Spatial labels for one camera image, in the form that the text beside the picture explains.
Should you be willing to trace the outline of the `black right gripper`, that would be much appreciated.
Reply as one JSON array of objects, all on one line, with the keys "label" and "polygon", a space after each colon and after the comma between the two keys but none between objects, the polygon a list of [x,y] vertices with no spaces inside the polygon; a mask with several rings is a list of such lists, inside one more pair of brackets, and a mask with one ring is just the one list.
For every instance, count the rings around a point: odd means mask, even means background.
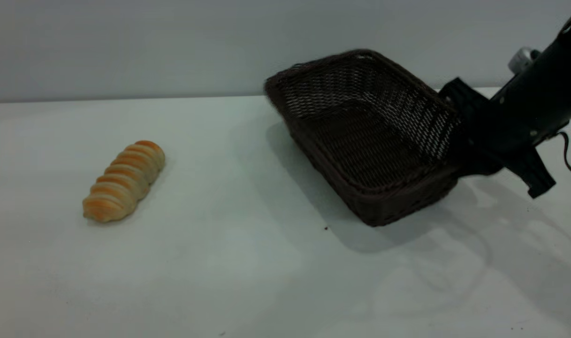
[{"label": "black right gripper", "polygon": [[537,146],[571,120],[571,95],[540,85],[504,86],[493,98],[456,78],[439,92],[452,105],[450,141],[457,147],[457,177],[491,176],[508,169],[537,198],[556,184]]}]

